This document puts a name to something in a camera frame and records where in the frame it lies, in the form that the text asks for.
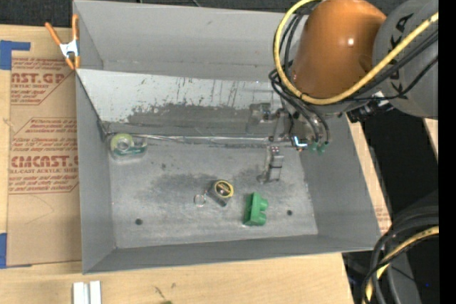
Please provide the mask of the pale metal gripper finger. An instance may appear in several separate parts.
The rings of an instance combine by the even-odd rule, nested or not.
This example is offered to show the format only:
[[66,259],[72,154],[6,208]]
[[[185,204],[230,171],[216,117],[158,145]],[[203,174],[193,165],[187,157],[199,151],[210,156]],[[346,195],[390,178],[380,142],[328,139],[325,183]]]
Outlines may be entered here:
[[269,182],[271,156],[272,156],[271,148],[270,148],[270,146],[268,146],[268,147],[266,147],[264,166],[262,168],[261,173],[256,177],[257,181],[260,184],[265,184],[265,183]]
[[271,147],[271,159],[270,159],[270,180],[280,180],[281,169],[284,163],[284,155],[278,146]]

